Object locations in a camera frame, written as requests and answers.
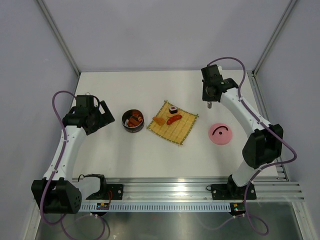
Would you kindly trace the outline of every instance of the white tabletop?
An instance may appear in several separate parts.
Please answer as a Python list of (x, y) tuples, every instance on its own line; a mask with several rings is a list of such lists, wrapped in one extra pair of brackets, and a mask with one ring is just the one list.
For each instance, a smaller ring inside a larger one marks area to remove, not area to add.
[[(223, 70), (223, 78), (240, 83), (241, 70)], [(247, 136), (235, 117), (213, 102), (202, 101), (202, 74), (196, 71), (83, 72), (76, 95), (89, 92), (105, 100), (115, 122), (87, 136), (80, 147), (73, 177), (104, 174), (107, 178), (226, 177), (243, 161)], [(242, 87), (244, 97), (257, 109), (248, 77)], [(170, 143), (146, 127), (164, 100), (185, 111), (199, 114), (182, 146)], [(130, 109), (140, 110), (145, 127), (129, 133), (121, 117)], [(227, 124), (233, 138), (227, 145), (215, 145), (208, 130), (215, 123)], [(277, 176), (275, 167), (260, 176)]]

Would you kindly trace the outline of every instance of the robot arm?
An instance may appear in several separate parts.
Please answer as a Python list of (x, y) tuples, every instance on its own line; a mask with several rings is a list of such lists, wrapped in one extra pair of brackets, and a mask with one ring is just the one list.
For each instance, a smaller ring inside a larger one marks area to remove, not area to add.
[(243, 127), (248, 140), (242, 150), (243, 162), (238, 170), (228, 178), (228, 189), (231, 192), (248, 184), (251, 177), (262, 165), (269, 164), (281, 155), (282, 143), (270, 134), (261, 124), (283, 137), (283, 129), (279, 124), (271, 125), (242, 97), (248, 108), (257, 116), (259, 122), (244, 107), (238, 96), (239, 86), (231, 78), (223, 79), (217, 65), (201, 69), (203, 76), (202, 100), (222, 103)]
[[(75, 214), (79, 211), (82, 199), (92, 194), (104, 195), (107, 191), (105, 176), (101, 174), (86, 175), (80, 182), (72, 183), (72, 175), (78, 151), (85, 137), (115, 121), (104, 101), (94, 105), (95, 96), (76, 96), (76, 106), (72, 107), (62, 122), (66, 130), (67, 140), (61, 138), (49, 169), (42, 180), (34, 180), (31, 186), (34, 199), (40, 207), (41, 197), (52, 172), (55, 172), (45, 194), (43, 211), (45, 213)], [(62, 147), (66, 141), (63, 156), (57, 165)]]

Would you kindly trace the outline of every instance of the perforated metal strip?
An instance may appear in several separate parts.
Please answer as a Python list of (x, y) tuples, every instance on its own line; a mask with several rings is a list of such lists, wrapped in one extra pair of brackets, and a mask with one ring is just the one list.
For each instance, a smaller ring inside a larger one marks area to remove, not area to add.
[(230, 204), (227, 202), (113, 202), (109, 210), (97, 209), (98, 202), (84, 201), (79, 212), (184, 212), (184, 213), (206, 213), (206, 212), (230, 212)]

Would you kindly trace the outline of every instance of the yellow placemat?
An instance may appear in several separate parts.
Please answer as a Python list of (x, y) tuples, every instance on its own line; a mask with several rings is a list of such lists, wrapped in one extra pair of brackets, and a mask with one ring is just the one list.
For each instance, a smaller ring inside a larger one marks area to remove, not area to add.
[(171, 125), (167, 125), (167, 120), (170, 118), (167, 117), (167, 114), (169, 113), (169, 108), (171, 106), (173, 105), (170, 102), (164, 101), (163, 106), (156, 115), (156, 117), (164, 118), (166, 122), (164, 125), (160, 126), (152, 120), (146, 129), (149, 129), (159, 137), (171, 143), (182, 145), (193, 128), (199, 115), (192, 114), (179, 108), (178, 111), (179, 114), (182, 115), (182, 118), (173, 122)]

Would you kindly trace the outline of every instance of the smiley face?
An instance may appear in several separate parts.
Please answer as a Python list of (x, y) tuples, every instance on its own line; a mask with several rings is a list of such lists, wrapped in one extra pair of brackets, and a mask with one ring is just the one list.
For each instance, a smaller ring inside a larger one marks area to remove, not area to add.
[(217, 145), (226, 145), (232, 139), (232, 131), (230, 127), (223, 123), (213, 124), (209, 129), (210, 140)]

